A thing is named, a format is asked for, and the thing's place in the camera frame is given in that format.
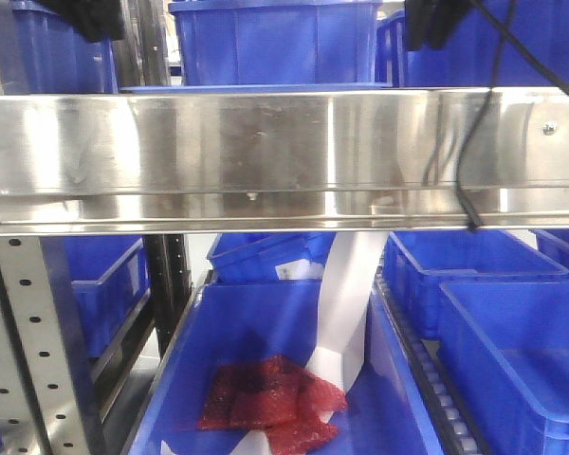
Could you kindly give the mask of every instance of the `stainless steel bar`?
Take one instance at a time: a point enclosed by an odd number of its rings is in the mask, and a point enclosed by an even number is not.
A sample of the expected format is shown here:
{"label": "stainless steel bar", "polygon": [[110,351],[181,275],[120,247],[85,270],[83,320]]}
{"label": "stainless steel bar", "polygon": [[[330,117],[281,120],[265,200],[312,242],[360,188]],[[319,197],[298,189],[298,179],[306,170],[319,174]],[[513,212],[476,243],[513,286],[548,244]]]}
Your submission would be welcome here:
{"label": "stainless steel bar", "polygon": [[[461,228],[484,95],[2,97],[0,235]],[[568,225],[569,100],[498,89],[462,179],[489,227]]]}
{"label": "stainless steel bar", "polygon": [[[0,196],[450,189],[450,146],[484,95],[0,97]],[[559,91],[498,89],[485,126],[468,150],[468,186],[569,188]],[[434,153],[440,167],[426,185]]]}
{"label": "stainless steel bar", "polygon": [[0,434],[8,455],[50,454],[50,444],[0,275]]}
{"label": "stainless steel bar", "polygon": [[0,238],[0,270],[54,455],[101,455],[95,405],[63,239]]}
{"label": "stainless steel bar", "polygon": [[[569,225],[569,188],[470,197],[488,228]],[[0,236],[465,226],[453,189],[0,198]]]}

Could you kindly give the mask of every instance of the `black wire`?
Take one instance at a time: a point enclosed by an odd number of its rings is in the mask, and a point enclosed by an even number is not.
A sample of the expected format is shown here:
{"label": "black wire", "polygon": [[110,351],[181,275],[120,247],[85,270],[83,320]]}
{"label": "black wire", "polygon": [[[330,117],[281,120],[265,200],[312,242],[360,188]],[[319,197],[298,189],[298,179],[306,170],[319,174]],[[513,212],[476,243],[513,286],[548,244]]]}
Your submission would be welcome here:
{"label": "black wire", "polygon": [[542,76],[555,85],[561,92],[569,97],[569,84],[557,76],[550,68],[543,65],[519,39],[514,36],[505,24],[502,24],[479,0],[467,0],[476,7],[481,14],[498,30],[500,36],[504,37],[533,68]]}
{"label": "black wire", "polygon": [[[476,0],[469,0],[474,6],[476,6]],[[486,10],[489,14],[490,12],[488,9],[485,9],[482,4],[480,4],[481,8]],[[516,0],[510,0],[508,3],[508,9],[505,16],[505,22],[502,24],[497,19],[495,19],[498,24],[502,27],[502,29],[508,32],[510,25],[512,24],[512,20],[514,19],[514,13],[516,11]],[[470,201],[466,190],[462,185],[462,169],[464,167],[464,162],[466,161],[466,157],[468,155],[468,145],[474,139],[474,135],[478,130],[479,126],[483,122],[486,111],[489,108],[491,103],[491,99],[493,97],[493,88],[497,85],[499,75],[500,75],[500,67],[502,66],[502,57],[504,55],[504,48],[505,48],[505,41],[506,37],[503,33],[500,33],[500,38],[497,43],[497,47],[495,48],[495,56],[493,57],[493,66],[491,67],[491,76],[489,78],[489,89],[486,92],[485,99],[483,100],[483,104],[481,105],[478,113],[474,117],[474,121],[472,122],[464,141],[462,142],[462,146],[459,151],[459,156],[457,158],[457,165],[455,166],[455,195],[457,196],[457,200],[462,206],[462,209],[468,216],[468,229],[475,230],[482,226],[483,220],[481,216],[478,214],[478,211]]]}

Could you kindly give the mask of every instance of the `white paper strip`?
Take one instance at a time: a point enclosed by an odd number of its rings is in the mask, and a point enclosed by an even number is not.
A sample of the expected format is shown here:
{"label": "white paper strip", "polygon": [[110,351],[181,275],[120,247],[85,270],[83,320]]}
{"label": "white paper strip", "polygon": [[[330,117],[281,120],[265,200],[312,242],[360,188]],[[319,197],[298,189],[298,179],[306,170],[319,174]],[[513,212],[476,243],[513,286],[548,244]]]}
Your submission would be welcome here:
{"label": "white paper strip", "polygon": [[[339,232],[322,275],[317,344],[306,368],[345,391],[364,363],[367,304],[387,235]],[[269,455],[267,438],[262,431],[251,431],[231,454]]]}

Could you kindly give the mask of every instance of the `stainless steel shelf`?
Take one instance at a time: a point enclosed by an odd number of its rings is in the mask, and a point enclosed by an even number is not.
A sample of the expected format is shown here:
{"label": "stainless steel shelf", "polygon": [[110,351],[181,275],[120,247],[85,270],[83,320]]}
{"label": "stainless steel shelf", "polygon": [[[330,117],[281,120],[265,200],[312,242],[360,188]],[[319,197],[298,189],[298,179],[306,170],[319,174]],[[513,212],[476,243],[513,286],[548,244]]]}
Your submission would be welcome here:
{"label": "stainless steel shelf", "polygon": [[[484,95],[0,97],[0,235],[462,227]],[[497,89],[462,179],[490,227],[569,225],[569,99]]]}

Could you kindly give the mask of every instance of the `perforated metal upright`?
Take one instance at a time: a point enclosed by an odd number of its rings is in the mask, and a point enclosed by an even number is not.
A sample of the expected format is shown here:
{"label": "perforated metal upright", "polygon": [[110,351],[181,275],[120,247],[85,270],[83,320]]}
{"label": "perforated metal upright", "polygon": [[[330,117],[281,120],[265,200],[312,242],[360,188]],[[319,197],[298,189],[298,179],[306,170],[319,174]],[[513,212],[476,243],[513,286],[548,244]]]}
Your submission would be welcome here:
{"label": "perforated metal upright", "polygon": [[62,238],[0,238],[0,272],[53,455],[104,438]]}
{"label": "perforated metal upright", "polygon": [[0,434],[9,455],[50,453],[40,406],[1,276]]}

